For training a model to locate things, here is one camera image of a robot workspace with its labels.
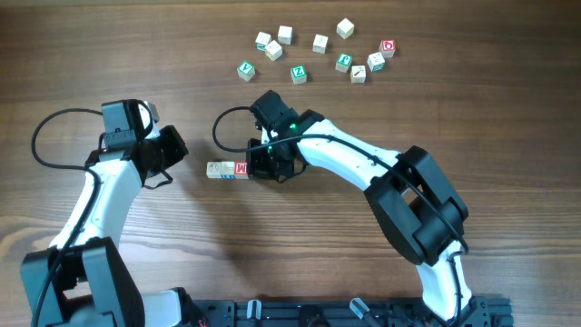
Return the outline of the green letter J block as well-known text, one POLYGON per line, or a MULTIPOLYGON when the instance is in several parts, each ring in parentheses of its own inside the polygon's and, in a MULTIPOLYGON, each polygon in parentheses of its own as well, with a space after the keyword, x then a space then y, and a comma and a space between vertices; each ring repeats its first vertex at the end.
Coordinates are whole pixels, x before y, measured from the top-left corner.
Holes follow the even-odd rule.
POLYGON ((352 56, 350 54, 340 53, 336 64, 335 69, 342 73, 347 73, 352 64, 352 56))

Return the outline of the red letter M block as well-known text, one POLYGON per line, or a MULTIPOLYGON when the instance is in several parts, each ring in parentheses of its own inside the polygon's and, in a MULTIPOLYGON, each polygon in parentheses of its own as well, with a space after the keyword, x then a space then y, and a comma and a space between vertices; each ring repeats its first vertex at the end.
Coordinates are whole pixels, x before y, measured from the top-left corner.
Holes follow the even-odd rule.
POLYGON ((235 162, 234 176, 236 179, 249 179, 248 164, 246 162, 235 162))

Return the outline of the white block green side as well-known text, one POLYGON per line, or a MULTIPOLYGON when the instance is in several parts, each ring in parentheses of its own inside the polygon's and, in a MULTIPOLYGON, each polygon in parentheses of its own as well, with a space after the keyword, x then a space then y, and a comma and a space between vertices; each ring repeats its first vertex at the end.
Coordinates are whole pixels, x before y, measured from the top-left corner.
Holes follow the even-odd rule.
POLYGON ((385 58, 381 52, 376 52, 368 56, 367 65, 371 72, 381 71, 385 67, 385 58))

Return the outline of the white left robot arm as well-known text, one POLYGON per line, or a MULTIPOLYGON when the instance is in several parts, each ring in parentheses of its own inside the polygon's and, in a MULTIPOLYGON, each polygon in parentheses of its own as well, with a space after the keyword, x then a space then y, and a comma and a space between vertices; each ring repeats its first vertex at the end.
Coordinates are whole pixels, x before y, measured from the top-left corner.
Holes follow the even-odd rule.
POLYGON ((158 128, 155 105, 103 104, 104 131, 79 171, 82 193, 48 248, 28 253, 21 278, 33 326, 203 326, 207 319, 182 288, 142 294, 118 246, 147 179, 164 176, 188 150, 175 127, 158 128))

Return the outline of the green letter V block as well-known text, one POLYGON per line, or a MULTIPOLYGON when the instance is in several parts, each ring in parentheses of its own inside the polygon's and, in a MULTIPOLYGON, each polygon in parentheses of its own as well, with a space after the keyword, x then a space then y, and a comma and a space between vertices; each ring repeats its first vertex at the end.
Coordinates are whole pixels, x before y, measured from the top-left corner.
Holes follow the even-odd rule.
POLYGON ((244 60, 237 67, 237 73, 243 81, 249 82, 253 78, 253 76, 255 76, 256 73, 255 66, 250 62, 244 60))

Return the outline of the teal sided white block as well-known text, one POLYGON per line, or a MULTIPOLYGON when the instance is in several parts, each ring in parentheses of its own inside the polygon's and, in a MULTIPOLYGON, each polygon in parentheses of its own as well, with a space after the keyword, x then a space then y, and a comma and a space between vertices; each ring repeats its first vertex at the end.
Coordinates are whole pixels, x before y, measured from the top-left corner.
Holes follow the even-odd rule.
POLYGON ((259 32, 255 39, 256 49, 259 51, 264 51, 265 47, 272 41, 270 34, 265 32, 259 32))

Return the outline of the plain white corner block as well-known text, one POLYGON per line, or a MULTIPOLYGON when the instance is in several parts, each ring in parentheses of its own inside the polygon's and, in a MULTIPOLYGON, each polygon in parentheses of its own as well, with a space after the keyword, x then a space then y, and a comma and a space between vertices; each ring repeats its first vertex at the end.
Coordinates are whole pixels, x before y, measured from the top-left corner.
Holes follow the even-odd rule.
POLYGON ((348 18, 344 18, 337 24, 336 32, 341 38, 347 39, 353 34, 354 29, 355 25, 348 18))

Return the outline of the white block blue side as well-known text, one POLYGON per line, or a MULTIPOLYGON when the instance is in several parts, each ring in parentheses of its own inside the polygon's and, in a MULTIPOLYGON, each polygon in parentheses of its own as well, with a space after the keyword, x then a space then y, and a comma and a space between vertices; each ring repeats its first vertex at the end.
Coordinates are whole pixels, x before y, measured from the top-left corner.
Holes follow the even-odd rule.
POLYGON ((221 162, 221 178, 235 179, 235 162, 221 162))

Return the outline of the blue sided letter block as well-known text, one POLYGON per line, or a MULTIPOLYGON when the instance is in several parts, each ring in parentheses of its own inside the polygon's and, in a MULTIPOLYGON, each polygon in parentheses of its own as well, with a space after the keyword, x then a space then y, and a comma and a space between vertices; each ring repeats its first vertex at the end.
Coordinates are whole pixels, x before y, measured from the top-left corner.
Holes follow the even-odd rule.
POLYGON ((221 179, 222 178, 222 163, 221 162, 208 162, 206 164, 206 175, 210 179, 221 179))

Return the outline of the plain white wooden block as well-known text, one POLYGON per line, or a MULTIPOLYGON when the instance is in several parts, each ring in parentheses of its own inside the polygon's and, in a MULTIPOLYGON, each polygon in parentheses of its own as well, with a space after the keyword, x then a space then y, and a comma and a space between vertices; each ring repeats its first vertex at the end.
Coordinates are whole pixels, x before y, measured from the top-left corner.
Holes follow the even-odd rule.
POLYGON ((278 42, 282 45, 292 43, 293 29, 291 26, 281 25, 278 31, 278 42))

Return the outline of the hammer picture yellow block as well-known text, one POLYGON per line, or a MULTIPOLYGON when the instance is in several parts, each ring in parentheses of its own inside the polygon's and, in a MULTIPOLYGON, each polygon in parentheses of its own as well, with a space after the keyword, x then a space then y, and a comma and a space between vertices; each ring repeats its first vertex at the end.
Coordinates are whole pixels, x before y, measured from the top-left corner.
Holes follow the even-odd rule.
POLYGON ((352 84, 363 84, 366 81, 366 66, 353 65, 350 68, 350 82, 352 84))

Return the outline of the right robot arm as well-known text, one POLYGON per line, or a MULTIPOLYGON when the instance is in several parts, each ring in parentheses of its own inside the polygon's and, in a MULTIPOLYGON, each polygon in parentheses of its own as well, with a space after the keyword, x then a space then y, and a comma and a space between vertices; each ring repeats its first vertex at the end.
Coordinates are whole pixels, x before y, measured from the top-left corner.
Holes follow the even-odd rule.
POLYGON ((322 114, 297 114, 272 90, 250 111, 261 139, 249 141, 247 154, 259 175, 282 183, 296 176, 292 166, 300 161, 358 187, 388 242, 417 267, 426 307, 459 325, 472 296, 460 261, 468 252, 468 208, 431 155, 417 146, 401 153, 363 142, 322 114))

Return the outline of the red letter O block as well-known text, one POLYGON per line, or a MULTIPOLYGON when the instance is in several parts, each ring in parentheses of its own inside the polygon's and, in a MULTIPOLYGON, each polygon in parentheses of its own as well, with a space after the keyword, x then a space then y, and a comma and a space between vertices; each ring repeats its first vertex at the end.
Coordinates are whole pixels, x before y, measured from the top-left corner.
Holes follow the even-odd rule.
POLYGON ((382 40, 379 45, 379 51, 384 58, 392 58, 397 51, 395 40, 382 40))

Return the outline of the white picture wooden block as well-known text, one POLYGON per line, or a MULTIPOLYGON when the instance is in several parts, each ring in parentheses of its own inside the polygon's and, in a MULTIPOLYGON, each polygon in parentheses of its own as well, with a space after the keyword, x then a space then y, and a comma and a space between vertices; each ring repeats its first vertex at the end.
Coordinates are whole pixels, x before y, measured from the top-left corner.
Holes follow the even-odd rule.
POLYGON ((329 38, 325 35, 315 35, 312 51, 317 54, 325 54, 329 38))

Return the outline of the green letter Z block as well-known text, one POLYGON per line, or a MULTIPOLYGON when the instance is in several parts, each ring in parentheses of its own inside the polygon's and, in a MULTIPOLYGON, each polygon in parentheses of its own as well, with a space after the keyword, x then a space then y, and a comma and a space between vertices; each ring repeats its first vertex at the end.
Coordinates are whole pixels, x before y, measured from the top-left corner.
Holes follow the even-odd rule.
POLYGON ((307 82, 307 72, 304 65, 293 66, 290 69, 291 80, 294 84, 303 84, 307 82))

